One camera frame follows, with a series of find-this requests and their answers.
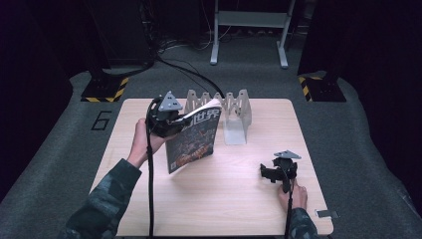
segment yellow black warning tape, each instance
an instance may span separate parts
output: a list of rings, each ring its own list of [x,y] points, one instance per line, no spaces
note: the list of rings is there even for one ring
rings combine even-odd
[[[121,95],[123,95],[124,88],[126,87],[128,81],[129,81],[129,78],[125,78],[121,81],[117,92],[115,93],[114,97],[112,97],[112,98],[81,98],[81,102],[92,102],[92,103],[118,102],[118,100],[120,100]]]
[[[311,79],[314,80],[322,80],[322,78],[319,77],[311,77]],[[312,102],[313,97],[311,96],[310,90],[307,86],[307,78],[305,77],[299,77],[299,82],[301,83],[302,90],[304,91],[305,98],[307,99],[307,102]]]

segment white plastic holder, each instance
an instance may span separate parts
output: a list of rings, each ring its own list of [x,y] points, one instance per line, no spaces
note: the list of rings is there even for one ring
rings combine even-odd
[[[232,93],[227,93],[222,99],[220,94],[214,96],[222,105],[224,111],[224,139],[226,144],[246,144],[248,127],[252,123],[252,110],[249,103],[249,96],[246,90],[239,91],[235,99]],[[189,90],[186,98],[185,114],[202,107],[211,101],[209,93],[203,93],[198,99],[195,91]]]

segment wooden table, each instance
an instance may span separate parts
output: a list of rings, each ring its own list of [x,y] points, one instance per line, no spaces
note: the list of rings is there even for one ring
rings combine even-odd
[[[151,100],[129,99],[120,110],[93,188],[121,158],[129,154],[134,126],[145,118]],[[309,194],[308,213],[318,234],[333,230],[330,218],[316,217],[326,209],[317,175],[289,100],[250,99],[252,124],[247,144],[226,145],[220,118],[214,154],[168,174],[165,146],[154,155],[154,210],[156,236],[284,235],[286,213],[278,198],[281,182],[262,178],[260,163],[273,168],[275,152],[300,155],[299,185]],[[145,163],[118,236],[148,235],[148,168]]]

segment white metal stand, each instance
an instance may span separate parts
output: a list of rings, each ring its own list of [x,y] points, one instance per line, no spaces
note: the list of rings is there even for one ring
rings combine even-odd
[[[232,93],[227,93],[225,99],[222,99],[217,93],[214,99],[220,101],[224,110],[224,140],[226,144],[246,144],[248,127],[252,123],[248,91],[239,91],[239,96],[236,99]],[[210,101],[209,93],[203,93],[202,97],[198,99],[196,92],[189,90],[184,113],[189,114]]]
[[[286,58],[285,43],[292,19],[293,8],[296,0],[291,0],[287,13],[266,13],[266,12],[238,12],[219,11],[218,0],[215,0],[214,13],[214,44],[211,53],[211,65],[217,65],[219,37],[218,26],[250,26],[250,27],[270,27],[283,28],[282,38],[277,41],[280,65],[283,69],[288,68]]]

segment magazine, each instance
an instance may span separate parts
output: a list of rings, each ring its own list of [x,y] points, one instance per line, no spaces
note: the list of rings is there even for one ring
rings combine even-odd
[[[165,143],[168,173],[214,152],[215,134],[221,112],[220,101],[213,99],[183,117],[190,119],[190,125]]]

